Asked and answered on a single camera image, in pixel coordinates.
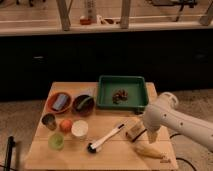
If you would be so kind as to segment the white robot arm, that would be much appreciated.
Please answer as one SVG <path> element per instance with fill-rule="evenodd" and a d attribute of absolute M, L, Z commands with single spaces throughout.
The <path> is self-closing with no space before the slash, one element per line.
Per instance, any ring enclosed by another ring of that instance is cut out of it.
<path fill-rule="evenodd" d="M 176 110 L 179 101 L 170 93 L 161 93 L 145 107 L 143 125 L 150 133 L 161 126 L 168 127 L 190 138 L 213 152 L 213 123 L 201 120 Z"/>

